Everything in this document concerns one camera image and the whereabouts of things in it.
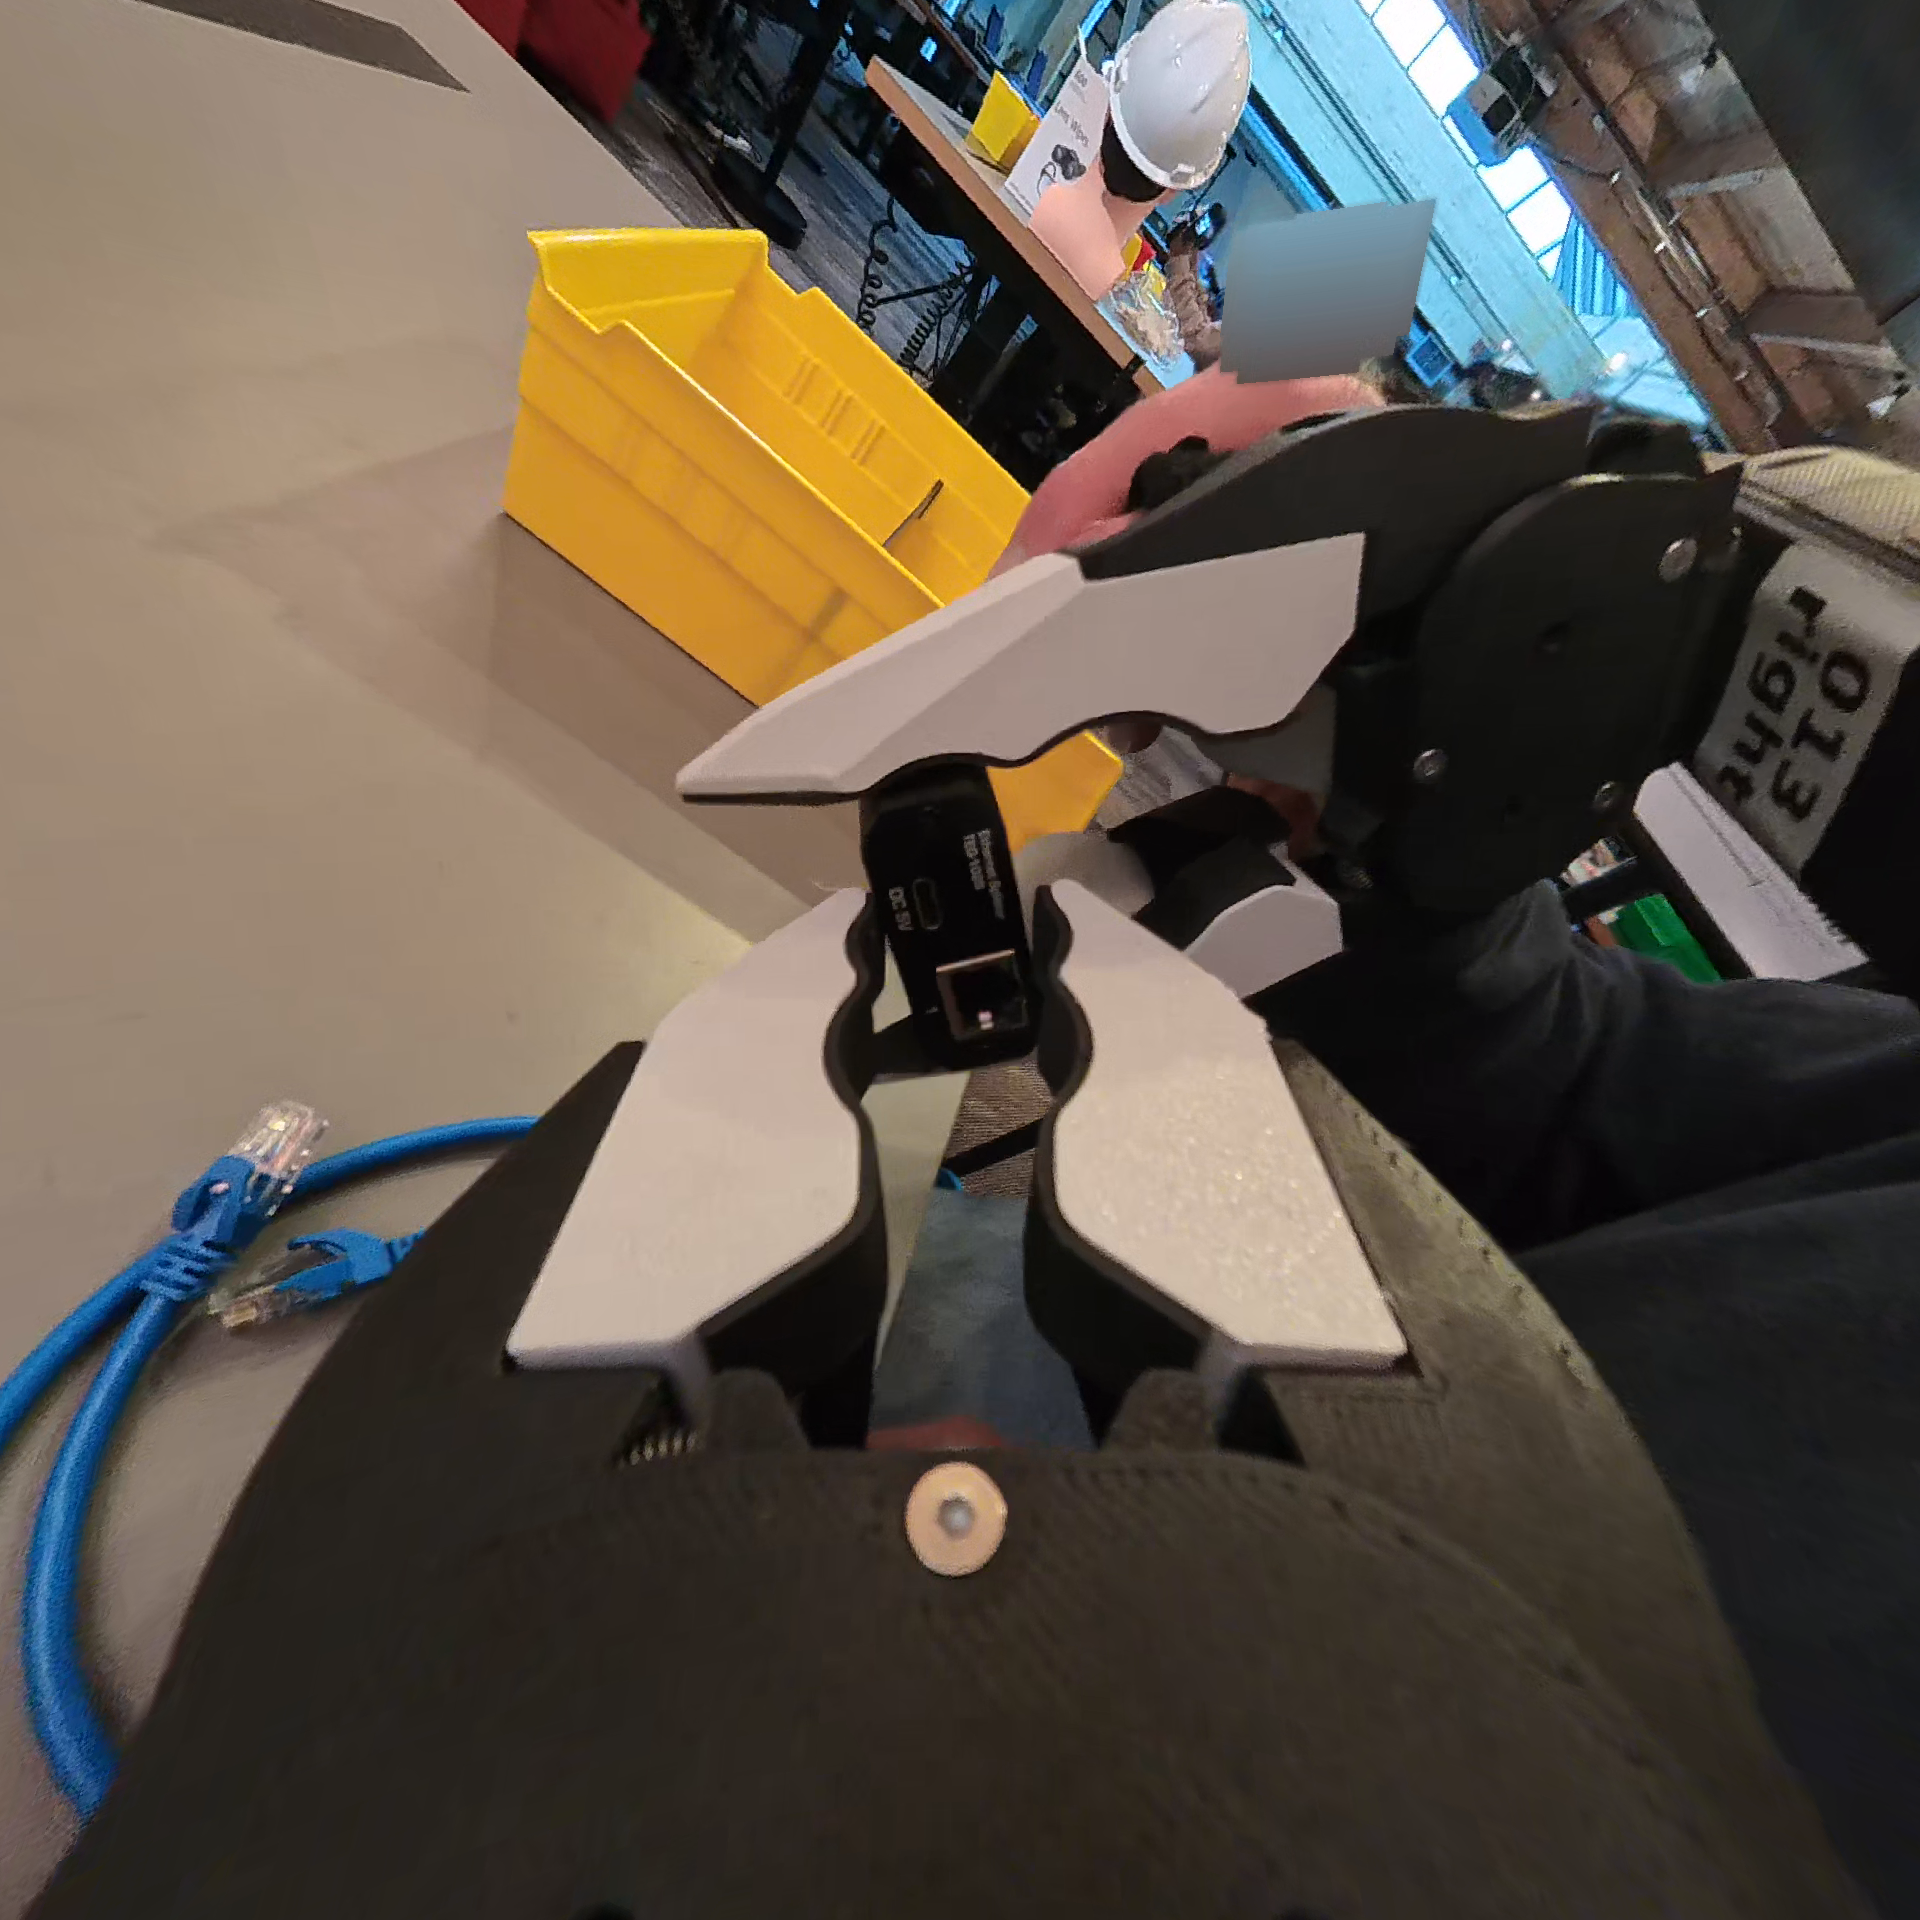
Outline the black ethernet splitter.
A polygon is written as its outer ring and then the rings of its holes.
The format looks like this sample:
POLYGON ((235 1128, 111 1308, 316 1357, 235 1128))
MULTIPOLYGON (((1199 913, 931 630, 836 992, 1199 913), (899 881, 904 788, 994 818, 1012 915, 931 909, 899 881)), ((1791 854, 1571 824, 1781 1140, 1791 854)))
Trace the black ethernet splitter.
POLYGON ((859 852, 920 1057, 971 1073, 1026 1057, 1041 985, 988 772, 893 774, 859 802, 859 852))

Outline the wooden workbench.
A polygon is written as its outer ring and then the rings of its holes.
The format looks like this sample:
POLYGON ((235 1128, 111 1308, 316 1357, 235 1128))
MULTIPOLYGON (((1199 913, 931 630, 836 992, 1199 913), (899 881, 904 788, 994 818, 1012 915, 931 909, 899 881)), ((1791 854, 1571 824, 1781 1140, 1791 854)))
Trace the wooden workbench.
POLYGON ((1119 378, 1138 395, 1163 394, 1189 378, 1184 360, 1161 365, 1141 356, 1079 288, 1063 260, 1031 232, 1009 184, 967 149, 967 128, 959 112, 884 60, 867 61, 864 81, 967 205, 964 224, 976 260, 993 267, 1031 320, 1048 323, 1059 346, 1075 341, 1093 349, 1100 364, 1114 368, 1107 380, 1119 378))

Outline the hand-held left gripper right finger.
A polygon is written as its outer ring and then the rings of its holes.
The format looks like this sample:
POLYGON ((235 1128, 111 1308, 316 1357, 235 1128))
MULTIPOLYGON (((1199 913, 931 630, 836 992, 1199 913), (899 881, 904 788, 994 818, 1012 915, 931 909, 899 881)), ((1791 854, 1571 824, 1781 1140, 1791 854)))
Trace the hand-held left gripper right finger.
POLYGON ((1285 1393, 1395 1398, 1411 1342, 1261 1018, 1082 881, 1033 900, 1051 1107, 1026 1200, 1026 1309, 1093 1444, 1152 1377, 1203 1437, 1300 1451, 1285 1393))

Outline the white hard hat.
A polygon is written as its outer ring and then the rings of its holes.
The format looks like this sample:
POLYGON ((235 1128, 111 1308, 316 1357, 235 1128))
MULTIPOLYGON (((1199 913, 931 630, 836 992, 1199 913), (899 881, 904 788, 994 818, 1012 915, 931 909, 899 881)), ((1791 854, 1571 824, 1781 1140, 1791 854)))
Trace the white hard hat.
POLYGON ((1204 186, 1223 162, 1253 92, 1253 44, 1235 2, 1172 2, 1119 49, 1108 76, 1108 133, 1125 156, 1120 189, 1135 198, 1204 186))

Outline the red plastic bin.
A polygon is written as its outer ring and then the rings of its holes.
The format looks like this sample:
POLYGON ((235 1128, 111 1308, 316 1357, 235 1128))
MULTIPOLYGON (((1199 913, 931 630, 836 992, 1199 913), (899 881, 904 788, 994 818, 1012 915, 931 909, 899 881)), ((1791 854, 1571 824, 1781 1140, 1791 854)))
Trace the red plastic bin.
POLYGON ((633 97, 653 32, 641 2, 459 2, 505 53, 613 125, 633 97))

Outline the person's leg in jeans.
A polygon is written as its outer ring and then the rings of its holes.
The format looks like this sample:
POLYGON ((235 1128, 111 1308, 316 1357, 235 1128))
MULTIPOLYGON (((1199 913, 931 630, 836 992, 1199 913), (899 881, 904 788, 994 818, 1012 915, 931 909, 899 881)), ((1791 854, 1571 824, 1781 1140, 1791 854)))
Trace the person's leg in jeans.
POLYGON ((897 1446, 1093 1450, 1067 1363, 1024 1301, 1024 1202, 938 1188, 880 1342, 872 1435, 897 1446))

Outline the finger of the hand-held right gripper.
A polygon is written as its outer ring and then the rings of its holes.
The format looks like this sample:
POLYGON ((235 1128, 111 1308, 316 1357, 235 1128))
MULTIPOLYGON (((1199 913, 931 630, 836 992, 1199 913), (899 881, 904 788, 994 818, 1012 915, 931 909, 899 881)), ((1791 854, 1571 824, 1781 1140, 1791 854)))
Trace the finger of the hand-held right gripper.
POLYGON ((1337 900, 1288 854, 1258 796, 1187 796, 1112 828, 1026 844, 1026 891, 1075 881, 1240 998, 1341 952, 1337 900))
POLYGON ((935 761, 1024 765, 1120 718, 1283 726, 1359 624, 1365 537, 1093 581, 1021 562, 749 712, 680 768, 692 804, 828 804, 935 761))

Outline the person's right forearm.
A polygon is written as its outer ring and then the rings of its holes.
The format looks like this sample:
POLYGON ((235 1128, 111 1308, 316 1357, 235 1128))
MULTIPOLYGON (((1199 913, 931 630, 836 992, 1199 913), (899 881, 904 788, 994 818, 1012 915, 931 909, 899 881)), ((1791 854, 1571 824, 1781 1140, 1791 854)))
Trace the person's right forearm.
POLYGON ((1697 982, 1549 885, 1253 998, 1512 1253, 1759 1185, 1916 1173, 1917 1019, 1832 981, 1697 982))

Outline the yellow plastic bin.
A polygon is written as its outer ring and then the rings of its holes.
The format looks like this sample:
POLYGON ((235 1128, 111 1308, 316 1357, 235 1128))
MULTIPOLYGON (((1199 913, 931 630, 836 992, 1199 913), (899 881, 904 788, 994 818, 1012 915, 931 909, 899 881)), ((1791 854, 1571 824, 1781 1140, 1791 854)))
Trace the yellow plastic bin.
POLYGON ((528 241, 504 512, 737 696, 769 705, 988 581, 1028 494, 760 232, 528 241))

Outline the green plastic bin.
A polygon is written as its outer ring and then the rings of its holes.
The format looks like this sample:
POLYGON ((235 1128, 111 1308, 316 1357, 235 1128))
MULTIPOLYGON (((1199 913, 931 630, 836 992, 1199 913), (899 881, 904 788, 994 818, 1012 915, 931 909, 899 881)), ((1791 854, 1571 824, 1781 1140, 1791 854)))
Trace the green plastic bin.
POLYGON ((1723 978, 1690 924, 1661 893, 1607 908, 1586 921, 1586 931, 1600 947, 1655 957, 1693 982, 1707 985, 1723 978))

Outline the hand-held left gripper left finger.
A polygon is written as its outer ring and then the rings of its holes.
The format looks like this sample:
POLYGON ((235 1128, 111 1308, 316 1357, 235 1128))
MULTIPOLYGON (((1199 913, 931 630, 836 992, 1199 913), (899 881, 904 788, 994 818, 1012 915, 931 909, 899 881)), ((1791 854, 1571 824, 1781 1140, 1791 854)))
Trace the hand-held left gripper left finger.
POLYGON ((520 1371, 661 1377, 703 1422, 760 1371, 819 1446, 859 1450, 890 1254, 874 1082, 884 974, 844 890, 748 949, 645 1043, 505 1355, 520 1371))

